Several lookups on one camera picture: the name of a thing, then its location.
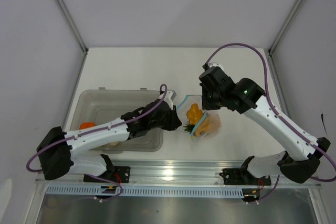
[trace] orange bell pepper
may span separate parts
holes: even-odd
[[[196,125],[203,116],[203,111],[198,108],[197,103],[191,105],[190,109],[187,111],[187,118],[189,119],[189,124]]]
[[[84,129],[87,129],[87,128],[94,127],[95,125],[96,125],[95,123],[82,123],[82,124],[79,126],[79,129],[80,129],[80,130],[84,130]]]

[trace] white wall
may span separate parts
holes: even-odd
[[[14,181],[2,223],[21,223],[36,176],[26,162],[62,123],[81,60],[54,0],[0,0],[0,184]]]
[[[336,159],[336,0],[307,0],[274,56],[290,114],[315,136],[331,141],[328,153]],[[335,171],[326,160],[321,177]],[[323,184],[336,221],[336,182]]]
[[[65,0],[88,47],[268,48],[295,0]]]

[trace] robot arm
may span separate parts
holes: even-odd
[[[202,105],[204,110],[217,110],[226,107],[252,119],[273,136],[286,151],[267,157],[248,157],[242,165],[242,176],[256,178],[265,175],[284,174],[297,183],[304,183],[317,170],[322,154],[311,145],[315,144],[327,151],[330,142],[306,133],[282,112],[275,114],[267,101],[265,91],[254,81],[244,78],[238,83],[225,74],[223,67],[217,63],[205,66],[200,75],[202,86]],[[304,135],[306,143],[284,123],[287,121]]]
[[[317,139],[283,113],[276,114],[265,91],[254,81],[243,78],[234,83],[225,74],[223,67],[216,63],[205,65],[204,68],[204,73],[199,77],[203,109],[218,110],[226,107],[237,111],[258,123],[286,150],[267,157],[248,157],[240,169],[244,180],[284,174],[294,182],[304,183],[316,172],[322,154],[311,145],[314,144],[326,152],[330,146],[326,138]],[[109,179],[113,166],[108,156],[84,156],[80,153],[107,143],[144,136],[156,127],[168,131],[176,130],[182,123],[173,106],[173,95],[173,91],[167,91],[165,97],[161,94],[160,100],[144,108],[89,129],[69,132],[63,132],[61,127],[51,129],[37,148],[45,179],[56,179],[67,173],[91,174]],[[304,135],[309,143],[294,133],[282,119]]]
[[[173,106],[174,95],[173,91],[167,91],[165,97],[161,94],[160,99],[144,108],[138,108],[111,122],[89,129],[69,132],[63,132],[61,127],[51,129],[37,147],[37,152],[56,141],[68,140],[38,155],[45,179],[57,179],[67,173],[90,174],[110,179],[114,168],[107,155],[80,154],[104,144],[144,136],[150,129],[157,127],[168,131],[176,130],[182,123],[177,117],[176,107]]]

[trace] yellow object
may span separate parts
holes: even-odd
[[[195,126],[202,118],[203,111],[199,109],[197,103],[191,105],[190,109],[187,111],[187,118],[189,124]],[[200,137],[205,133],[216,132],[220,128],[220,119],[218,115],[207,114],[204,121],[197,127],[194,132],[194,136]]]
[[[187,118],[189,123],[196,125],[203,116],[203,111],[198,108],[197,103],[191,105],[190,109],[187,111]]]

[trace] clear plastic container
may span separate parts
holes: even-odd
[[[86,90],[79,97],[70,130],[78,130],[85,122],[96,125],[108,123],[127,112],[146,106],[158,99],[159,95],[158,91],[148,90]],[[99,146],[94,150],[107,153],[155,152],[161,148],[162,141],[162,130],[152,129],[146,136],[120,142],[117,146]]]

